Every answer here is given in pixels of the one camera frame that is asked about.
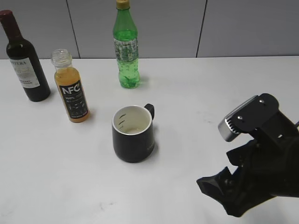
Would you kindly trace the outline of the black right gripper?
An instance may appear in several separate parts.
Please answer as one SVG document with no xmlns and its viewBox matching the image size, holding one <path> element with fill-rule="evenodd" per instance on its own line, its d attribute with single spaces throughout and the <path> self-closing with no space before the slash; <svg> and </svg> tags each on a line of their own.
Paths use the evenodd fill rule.
<svg viewBox="0 0 299 224">
<path fill-rule="evenodd" d="M 238 166 L 234 173 L 225 167 L 196 181 L 201 192 L 230 216 L 241 217 L 275 196 L 299 196 L 299 135 L 257 137 L 226 153 L 229 162 Z"/>
</svg>

